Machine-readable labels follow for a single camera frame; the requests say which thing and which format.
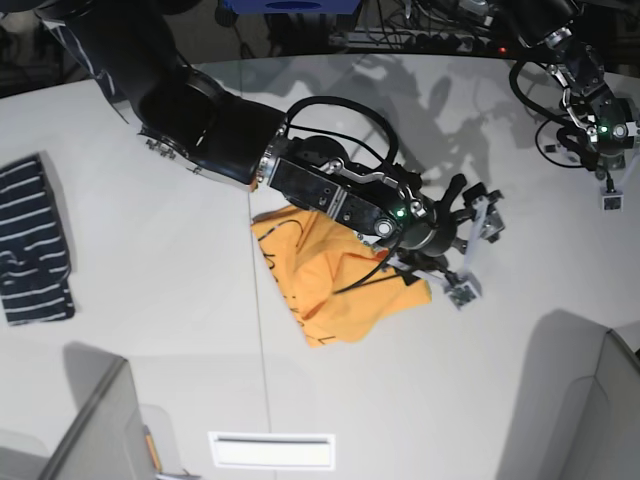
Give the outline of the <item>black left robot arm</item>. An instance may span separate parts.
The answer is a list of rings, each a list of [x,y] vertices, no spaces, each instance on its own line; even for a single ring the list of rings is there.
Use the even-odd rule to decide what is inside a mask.
[[[558,142],[577,155],[580,168],[602,176],[620,168],[625,153],[636,145],[639,112],[630,99],[614,94],[596,50],[574,32],[577,4],[505,1],[501,12],[525,47],[549,51],[551,61],[546,71],[561,89],[560,111],[554,113],[523,94],[518,78],[524,60],[517,61],[510,71],[513,93],[529,109],[558,125]]]

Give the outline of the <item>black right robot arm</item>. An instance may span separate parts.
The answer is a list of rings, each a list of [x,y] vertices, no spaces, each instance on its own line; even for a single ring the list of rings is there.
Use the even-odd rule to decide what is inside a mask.
[[[34,9],[70,32],[129,102],[143,139],[163,156],[243,186],[264,183],[396,255],[437,258],[468,250],[458,228],[470,214],[452,207],[465,178],[455,176],[439,200],[424,196],[418,177],[396,162],[395,131],[371,108],[313,96],[281,111],[232,94],[185,61],[154,1],[39,1]],[[312,106],[372,120],[387,138],[386,155],[366,167],[350,159],[336,133],[291,137],[294,118]]]

